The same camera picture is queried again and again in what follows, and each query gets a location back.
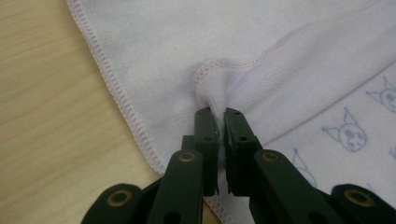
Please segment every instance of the wooden surface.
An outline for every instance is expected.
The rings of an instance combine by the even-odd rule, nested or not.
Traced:
[[[2,0],[0,223],[79,223],[106,188],[158,177],[66,2]]]

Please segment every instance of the pink stitching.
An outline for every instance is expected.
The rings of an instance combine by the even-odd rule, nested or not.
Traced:
[[[331,18],[326,18],[320,21],[314,21],[312,23],[308,23],[304,28],[302,28],[301,30],[299,30],[297,32],[297,34],[294,34],[293,36],[290,37],[290,41],[286,41],[285,43],[283,43],[282,45],[280,45],[278,48],[276,49],[270,49],[268,52],[264,52],[263,55],[259,56],[259,58],[255,59],[255,60],[249,60],[246,62],[242,62],[242,63],[230,63],[227,59],[216,59],[214,61],[210,61],[208,63],[205,63],[203,66],[201,66],[201,68],[199,68],[198,72],[196,72],[195,76],[194,76],[194,83],[195,83],[195,87],[197,87],[202,80],[207,77],[211,72],[213,72],[214,70],[217,70],[219,68],[223,68],[223,67],[230,67],[230,68],[245,68],[245,67],[249,67],[251,65],[254,65],[256,63],[262,63],[264,62],[266,59],[271,58],[271,57],[275,57],[277,54],[279,54],[282,49],[284,49],[286,46],[290,45],[291,43],[293,43],[293,41],[295,41],[295,39],[297,39],[300,35],[302,35],[304,33],[304,31],[306,30],[310,30],[313,29],[314,27],[317,27],[321,24],[325,24],[325,23],[329,23],[332,21],[340,21],[342,19],[350,19],[354,16],[357,16],[361,13],[366,12],[367,10],[379,5],[379,3],[383,2],[384,0],[376,0],[370,3],[365,4],[362,7],[358,7],[356,9],[353,10],[349,10],[348,12],[339,15],[339,16],[334,16]]]
[[[357,15],[360,14],[368,9],[370,9],[371,7],[377,5],[379,2],[381,2],[381,0],[375,1],[373,2],[371,5],[369,6],[364,6],[361,11],[356,10],[355,13],[353,14],[348,14],[348,16],[352,16],[352,15]],[[162,173],[162,171],[164,170],[163,165],[161,164],[160,160],[158,159],[157,155],[155,154],[155,152],[152,150],[152,146],[150,144],[150,141],[148,140],[147,136],[145,135],[145,133],[141,130],[143,130],[140,122],[138,121],[137,117],[134,114],[134,111],[132,109],[132,107],[130,106],[130,104],[128,104],[126,97],[124,96],[124,94],[122,93],[120,84],[118,83],[115,75],[112,72],[111,66],[106,58],[106,55],[103,53],[103,50],[100,49],[100,45],[97,44],[97,37],[94,34],[94,31],[92,30],[92,28],[90,27],[89,23],[87,22],[86,18],[84,17],[83,13],[82,13],[82,8],[80,7],[80,4],[78,3],[78,0],[69,0],[68,1],[69,7],[72,8],[72,14],[75,18],[76,21],[80,21],[81,24],[85,30],[87,31],[88,36],[86,36],[86,39],[91,39],[92,43],[94,44],[92,52],[96,52],[98,55],[98,61],[101,62],[104,65],[105,68],[105,72],[107,72],[109,74],[109,77],[105,77],[105,82],[107,84],[107,86],[110,88],[110,91],[112,92],[113,95],[115,96],[119,96],[120,98],[116,98],[116,101],[119,104],[119,107],[121,107],[121,113],[122,115],[126,118],[128,124],[130,127],[133,128],[133,130],[136,131],[136,134],[138,135],[140,141],[138,143],[141,143],[142,146],[141,148],[145,148],[146,150],[142,150],[146,160],[149,161],[149,164],[153,167],[153,169],[158,172],[158,173]],[[299,31],[299,34],[305,30],[305,29],[311,29],[312,26],[316,25],[316,24],[321,24],[321,23],[325,23],[325,22],[330,22],[331,20],[326,20],[326,21],[318,21],[312,24],[308,24],[305,28],[303,28],[302,30]],[[243,68],[243,67],[248,67],[251,66],[253,64],[256,63],[261,63],[263,62],[265,59],[274,56],[272,55],[272,53],[276,54],[277,51],[281,51],[281,49],[285,48],[285,46],[287,46],[290,42],[292,41],[288,41],[286,43],[284,43],[283,45],[281,45],[279,47],[279,49],[277,49],[276,51],[272,52],[269,51],[267,54],[260,56],[259,58],[255,59],[255,60],[251,60],[251,61],[247,61],[244,63],[229,63],[227,60],[224,59],[218,59],[209,63],[204,64],[196,73],[196,76],[194,77],[194,83],[196,86],[199,85],[199,83],[202,82],[202,80],[211,72],[213,72],[216,69],[219,69],[221,67],[239,67],[239,68]],[[208,204],[211,206],[211,208],[215,211],[215,213],[218,215],[219,219],[224,222],[227,223],[229,221],[235,223],[234,219],[232,216],[230,216],[229,211],[222,205],[222,203],[216,198],[211,198],[211,199],[206,199],[206,201],[208,202]]]

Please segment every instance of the cat print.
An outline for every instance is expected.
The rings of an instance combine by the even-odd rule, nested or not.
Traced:
[[[396,88],[384,77],[384,90],[367,91],[369,96],[383,105],[390,112],[396,113]]]
[[[390,149],[389,155],[396,160],[396,147]]]
[[[339,127],[322,128],[332,139],[341,143],[348,151],[357,152],[367,144],[367,135],[358,122],[345,108],[344,123]]]
[[[305,162],[301,159],[297,148],[294,149],[293,161],[294,167],[300,172],[300,174],[305,177],[305,179],[311,184],[312,187],[317,187],[317,181],[312,176],[312,174],[308,171],[308,167]]]

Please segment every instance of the white towel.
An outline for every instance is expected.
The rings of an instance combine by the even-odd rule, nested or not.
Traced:
[[[315,187],[357,184],[396,206],[395,1],[68,3],[156,171],[197,109],[221,126],[228,106]],[[219,187],[207,201],[222,222],[252,223],[223,171]]]

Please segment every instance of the metal bolt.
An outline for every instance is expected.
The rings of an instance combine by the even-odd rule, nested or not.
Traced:
[[[264,152],[262,153],[262,158],[269,162],[277,162],[280,159],[274,152]]]
[[[192,152],[183,152],[178,156],[180,161],[189,162],[195,160],[195,155]]]
[[[107,203],[112,207],[120,207],[128,203],[132,198],[132,192],[128,189],[120,189],[108,196]]]
[[[375,205],[373,198],[357,189],[347,189],[344,191],[346,198],[361,207],[372,207]]]

